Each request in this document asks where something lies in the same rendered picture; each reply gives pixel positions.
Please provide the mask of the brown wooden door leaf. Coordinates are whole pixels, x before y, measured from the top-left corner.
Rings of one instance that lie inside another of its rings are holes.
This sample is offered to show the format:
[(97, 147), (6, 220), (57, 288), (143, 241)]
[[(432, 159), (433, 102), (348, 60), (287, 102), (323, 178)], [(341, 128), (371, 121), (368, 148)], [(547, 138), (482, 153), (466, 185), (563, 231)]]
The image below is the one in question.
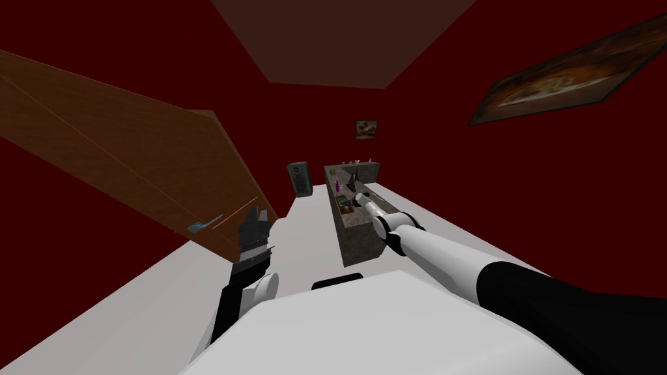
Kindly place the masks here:
[[(230, 261), (248, 210), (277, 215), (215, 113), (0, 51), (0, 136)], [(197, 233), (187, 228), (224, 216)]]

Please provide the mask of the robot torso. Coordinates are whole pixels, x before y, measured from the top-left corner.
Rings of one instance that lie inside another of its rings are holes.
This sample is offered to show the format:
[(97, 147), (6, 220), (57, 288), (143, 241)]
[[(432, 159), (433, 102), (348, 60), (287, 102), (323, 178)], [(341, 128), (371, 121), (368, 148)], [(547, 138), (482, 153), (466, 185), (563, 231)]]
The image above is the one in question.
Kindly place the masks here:
[(580, 375), (517, 325), (393, 271), (263, 301), (180, 375)]

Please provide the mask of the large framed wall picture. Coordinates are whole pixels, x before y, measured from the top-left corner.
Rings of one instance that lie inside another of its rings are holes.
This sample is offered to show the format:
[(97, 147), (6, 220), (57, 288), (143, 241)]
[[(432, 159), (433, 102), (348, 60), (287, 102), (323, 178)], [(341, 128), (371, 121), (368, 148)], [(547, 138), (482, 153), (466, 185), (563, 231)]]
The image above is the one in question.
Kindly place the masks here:
[(667, 49), (667, 12), (495, 82), (469, 125), (605, 101)]

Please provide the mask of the grey stone counter with items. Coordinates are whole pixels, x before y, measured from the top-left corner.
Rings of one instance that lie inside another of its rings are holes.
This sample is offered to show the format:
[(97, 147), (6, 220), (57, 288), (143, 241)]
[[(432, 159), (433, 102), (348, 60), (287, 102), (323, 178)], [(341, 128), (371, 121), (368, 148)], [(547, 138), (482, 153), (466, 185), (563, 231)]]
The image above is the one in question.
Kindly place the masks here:
[(382, 195), (370, 188), (378, 178), (380, 164), (363, 162), (323, 167), (326, 187), (344, 267), (378, 258), (385, 243), (377, 236), (373, 218), (365, 208), (345, 206), (359, 193), (368, 193), (370, 200), (388, 214), (399, 210)]

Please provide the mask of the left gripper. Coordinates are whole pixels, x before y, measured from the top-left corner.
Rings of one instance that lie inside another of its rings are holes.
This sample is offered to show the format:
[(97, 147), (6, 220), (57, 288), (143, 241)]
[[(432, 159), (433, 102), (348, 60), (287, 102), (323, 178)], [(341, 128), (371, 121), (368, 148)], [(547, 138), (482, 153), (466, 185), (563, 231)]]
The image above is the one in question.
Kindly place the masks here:
[(272, 225), (273, 223), (268, 220), (268, 210), (262, 210), (260, 213), (258, 206), (249, 208), (248, 218), (238, 228), (240, 233), (238, 244), (241, 247), (239, 262), (267, 251)]

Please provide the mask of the dark grey speaker box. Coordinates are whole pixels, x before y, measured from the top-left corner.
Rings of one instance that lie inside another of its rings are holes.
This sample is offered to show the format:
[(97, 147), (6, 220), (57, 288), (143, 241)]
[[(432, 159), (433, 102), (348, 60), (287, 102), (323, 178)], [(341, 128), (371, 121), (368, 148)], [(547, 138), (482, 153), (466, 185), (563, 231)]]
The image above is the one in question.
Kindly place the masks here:
[(313, 183), (308, 163), (305, 161), (290, 163), (287, 165), (287, 170), (296, 196), (298, 198), (312, 196)]

